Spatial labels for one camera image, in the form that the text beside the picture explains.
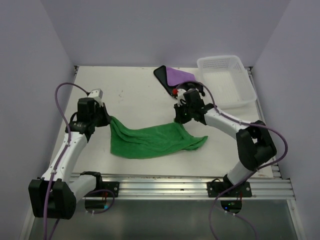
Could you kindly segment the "green microfiber towel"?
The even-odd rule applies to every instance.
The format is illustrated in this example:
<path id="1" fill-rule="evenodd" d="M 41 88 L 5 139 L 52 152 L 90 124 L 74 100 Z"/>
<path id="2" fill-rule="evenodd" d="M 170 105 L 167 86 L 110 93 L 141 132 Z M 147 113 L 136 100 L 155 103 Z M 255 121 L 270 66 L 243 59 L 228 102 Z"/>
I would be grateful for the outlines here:
<path id="1" fill-rule="evenodd" d="M 180 151 L 195 151 L 208 140 L 207 136 L 189 134 L 176 122 L 130 129 L 112 117 L 109 126 L 110 153 L 125 159 L 151 159 Z"/>

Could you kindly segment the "black and purple towel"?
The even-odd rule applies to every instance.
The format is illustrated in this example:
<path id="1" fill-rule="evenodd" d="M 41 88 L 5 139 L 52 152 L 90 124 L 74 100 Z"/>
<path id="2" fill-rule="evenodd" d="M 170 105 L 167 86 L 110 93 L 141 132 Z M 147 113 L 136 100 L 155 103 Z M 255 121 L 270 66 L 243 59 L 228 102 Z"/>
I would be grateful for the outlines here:
<path id="1" fill-rule="evenodd" d="M 153 71 L 153 75 L 173 98 L 177 98 L 176 87 L 185 82 L 196 82 L 194 74 L 162 65 Z"/>

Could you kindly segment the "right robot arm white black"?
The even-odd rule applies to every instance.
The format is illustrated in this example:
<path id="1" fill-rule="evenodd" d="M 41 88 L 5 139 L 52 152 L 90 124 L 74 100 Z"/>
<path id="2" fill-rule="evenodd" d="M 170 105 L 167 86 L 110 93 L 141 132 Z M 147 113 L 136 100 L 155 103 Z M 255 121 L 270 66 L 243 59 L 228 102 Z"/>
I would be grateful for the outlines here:
<path id="1" fill-rule="evenodd" d="M 223 177 L 222 189 L 227 196 L 235 196 L 240 182 L 277 154 L 275 144 L 265 123 L 242 121 L 225 113 L 214 103 L 205 104 L 196 89 L 174 89 L 174 121 L 186 124 L 191 120 L 216 128 L 236 141 L 239 162 Z"/>

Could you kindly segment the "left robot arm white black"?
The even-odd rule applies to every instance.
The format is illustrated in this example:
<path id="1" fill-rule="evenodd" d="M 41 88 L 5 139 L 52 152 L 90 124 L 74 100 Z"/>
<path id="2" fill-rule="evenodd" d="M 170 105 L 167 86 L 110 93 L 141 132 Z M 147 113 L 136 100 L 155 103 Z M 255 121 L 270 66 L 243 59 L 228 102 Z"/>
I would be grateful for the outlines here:
<path id="1" fill-rule="evenodd" d="M 70 178 L 96 128 L 109 125 L 111 117 L 99 97 L 80 98 L 75 115 L 76 120 L 66 126 L 57 156 L 47 171 L 28 186 L 36 218 L 69 220 L 83 197 L 89 193 L 95 197 L 103 193 L 104 184 L 99 172 L 84 171 L 74 182 Z"/>

